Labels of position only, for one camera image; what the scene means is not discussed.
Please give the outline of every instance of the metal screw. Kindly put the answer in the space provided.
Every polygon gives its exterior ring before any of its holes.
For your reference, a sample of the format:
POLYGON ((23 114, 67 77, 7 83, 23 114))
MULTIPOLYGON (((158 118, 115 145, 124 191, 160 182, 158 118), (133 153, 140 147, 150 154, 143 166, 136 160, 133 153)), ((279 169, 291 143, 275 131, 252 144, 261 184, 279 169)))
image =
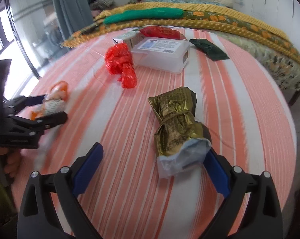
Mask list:
POLYGON ((32 172, 32 174, 31 174, 31 177, 32 177, 32 178, 35 178, 35 177, 37 177, 37 176, 38 176, 38 172, 37 172, 37 171, 32 172))
POLYGON ((67 166, 64 166, 60 169, 61 173, 68 173, 68 171, 69 171, 69 168, 67 166))
POLYGON ((242 168, 240 168, 239 166, 234 166, 233 170, 236 173, 241 173, 242 172, 242 168))
POLYGON ((264 176, 265 176, 266 178, 270 178, 270 173, 269 173, 268 171, 265 171, 265 172, 264 172, 264 176))

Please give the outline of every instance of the snack bag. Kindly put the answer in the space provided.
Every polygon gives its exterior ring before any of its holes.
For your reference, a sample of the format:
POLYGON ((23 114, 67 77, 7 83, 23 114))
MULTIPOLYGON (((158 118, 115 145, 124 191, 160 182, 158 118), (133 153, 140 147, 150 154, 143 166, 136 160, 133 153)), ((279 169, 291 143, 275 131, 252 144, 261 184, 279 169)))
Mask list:
POLYGON ((161 37, 161 38, 169 38, 169 39, 186 39, 184 35, 182 35, 177 30, 161 27, 161 26, 147 26, 139 29, 140 33, 142 33, 146 37, 161 37))
POLYGON ((160 127, 154 134, 160 178, 203 164, 211 149, 209 130, 195 121, 196 94, 180 87, 148 99, 160 127))
POLYGON ((31 120, 62 112, 68 100, 68 84, 65 81, 56 83, 45 96, 43 103, 31 112, 31 120))

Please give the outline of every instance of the striped bedsheet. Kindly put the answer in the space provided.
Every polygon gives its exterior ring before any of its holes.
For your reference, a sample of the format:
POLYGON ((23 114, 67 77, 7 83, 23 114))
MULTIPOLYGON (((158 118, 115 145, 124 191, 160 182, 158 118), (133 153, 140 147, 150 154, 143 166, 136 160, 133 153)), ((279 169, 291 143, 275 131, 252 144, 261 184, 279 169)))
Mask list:
MULTIPOLYGON (((69 120, 47 131, 38 150, 22 152, 25 157, 12 189, 17 206, 31 171, 48 174, 70 166, 97 141, 104 147, 104 159, 78 200, 104 239, 198 238, 223 198, 203 167, 159 179, 153 139, 159 123, 147 102, 180 86, 197 94, 196 120, 210 129, 215 151, 246 172, 271 172, 284 206, 294 174, 296 134, 279 88, 260 63, 236 45, 213 33, 176 29, 187 39, 208 39, 230 60, 213 62, 191 47, 181 74, 137 66, 137 87, 123 89, 103 60, 112 37, 124 32, 119 31, 92 39, 55 63, 32 95, 47 92, 59 80, 68 82, 69 120)), ((53 200, 70 233, 57 197, 53 200)))

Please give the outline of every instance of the gold foil package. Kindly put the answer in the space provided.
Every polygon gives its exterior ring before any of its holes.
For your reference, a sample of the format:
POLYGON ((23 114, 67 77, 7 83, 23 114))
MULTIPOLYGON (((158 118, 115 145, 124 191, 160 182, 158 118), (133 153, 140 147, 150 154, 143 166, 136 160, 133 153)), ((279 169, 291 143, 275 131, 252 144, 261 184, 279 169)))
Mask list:
POLYGON ((194 120, 196 94, 180 87, 148 101, 160 122, 154 134, 159 177, 167 178, 202 163, 211 139, 208 128, 194 120))

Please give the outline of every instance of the floral blanket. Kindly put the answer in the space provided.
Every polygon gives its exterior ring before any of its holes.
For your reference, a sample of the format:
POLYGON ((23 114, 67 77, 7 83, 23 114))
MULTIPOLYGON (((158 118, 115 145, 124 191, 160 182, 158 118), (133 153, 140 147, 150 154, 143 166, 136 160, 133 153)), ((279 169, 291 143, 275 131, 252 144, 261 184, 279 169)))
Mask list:
POLYGON ((240 46, 259 60, 272 74, 281 88, 292 88, 300 91, 300 53, 289 42, 286 34, 261 20, 217 5, 166 2, 128 4, 113 10, 103 11, 95 18, 95 22, 92 25, 75 32, 66 40, 64 46, 76 47, 91 38, 105 33, 145 25, 164 25, 217 31, 218 35, 240 46), (157 7, 181 8, 183 9, 183 18, 141 19, 109 25, 103 23, 105 17, 122 13, 125 10, 157 7))

